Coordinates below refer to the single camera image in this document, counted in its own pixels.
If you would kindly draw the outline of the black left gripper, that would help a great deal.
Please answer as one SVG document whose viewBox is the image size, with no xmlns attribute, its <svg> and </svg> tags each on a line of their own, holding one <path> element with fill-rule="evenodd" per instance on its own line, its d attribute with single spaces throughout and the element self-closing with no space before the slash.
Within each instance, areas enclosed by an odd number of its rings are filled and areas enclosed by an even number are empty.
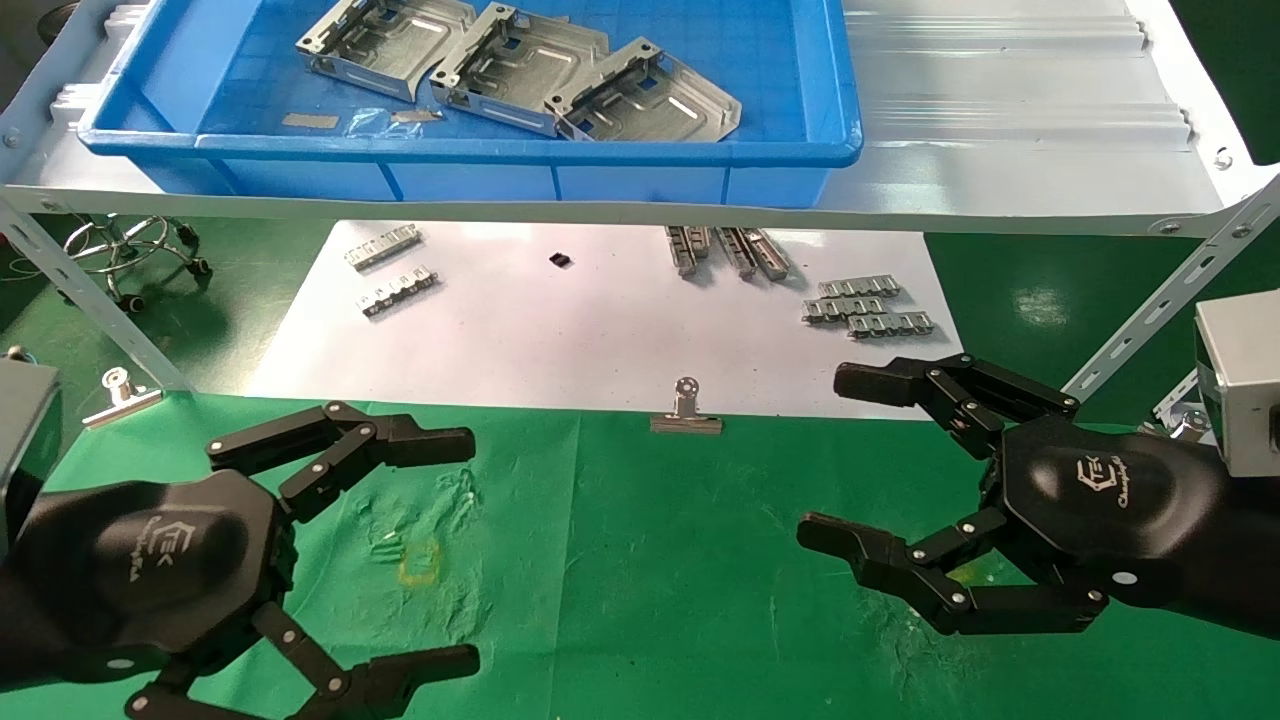
<svg viewBox="0 0 1280 720">
<path fill-rule="evenodd" d="M 291 719 L 402 717 L 417 688 L 475 675 L 472 644 L 340 667 L 279 605 L 307 523 L 381 465 L 475 457 L 465 427 L 330 401 L 212 439 L 210 477 L 49 491 L 3 559 L 3 689 L 93 684 L 161 670 L 129 719 L 253 719 L 189 697 L 259 635 L 314 688 Z M 306 459 L 279 500 L 248 477 Z"/>
</svg>

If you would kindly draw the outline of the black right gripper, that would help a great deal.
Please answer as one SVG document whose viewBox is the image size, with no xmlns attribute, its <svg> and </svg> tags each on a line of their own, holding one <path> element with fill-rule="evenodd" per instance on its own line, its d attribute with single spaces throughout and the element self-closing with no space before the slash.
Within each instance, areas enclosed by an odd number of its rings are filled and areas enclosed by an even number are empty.
<svg viewBox="0 0 1280 720">
<path fill-rule="evenodd" d="M 1079 427 L 1076 398 L 970 354 L 842 363 L 835 393 L 918 406 L 972 457 L 997 451 L 986 503 L 998 509 L 914 544 L 820 512 L 797 525 L 801 547 L 842 559 L 940 634 L 1080 633 L 1111 597 L 1277 638 L 1276 477 L 1233 477 L 1212 446 Z M 950 577 L 993 550 L 1032 583 Z"/>
</svg>

